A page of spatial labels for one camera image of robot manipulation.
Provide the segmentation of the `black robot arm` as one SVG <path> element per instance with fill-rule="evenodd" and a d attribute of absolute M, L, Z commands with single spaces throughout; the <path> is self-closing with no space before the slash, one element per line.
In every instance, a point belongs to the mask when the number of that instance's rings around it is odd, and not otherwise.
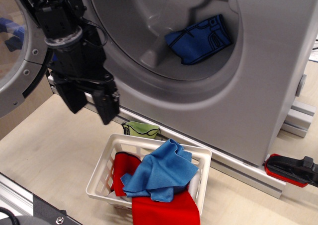
<path fill-rule="evenodd" d="M 79 112 L 90 94 L 107 125 L 119 114 L 119 92 L 113 75 L 104 68 L 107 34 L 84 17 L 83 0 L 20 0 L 53 53 L 47 63 L 55 88 L 67 107 Z"/>

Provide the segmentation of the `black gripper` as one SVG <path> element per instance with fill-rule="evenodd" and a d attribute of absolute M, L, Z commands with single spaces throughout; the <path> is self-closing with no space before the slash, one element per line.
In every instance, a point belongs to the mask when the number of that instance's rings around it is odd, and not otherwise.
<path fill-rule="evenodd" d="M 77 26 L 65 36 L 46 38 L 54 52 L 48 67 L 52 70 L 58 94 L 74 114 L 86 104 L 82 91 L 93 91 L 92 98 L 103 124 L 109 124 L 119 114 L 120 94 L 113 75 L 104 68 L 106 54 L 97 28 Z"/>

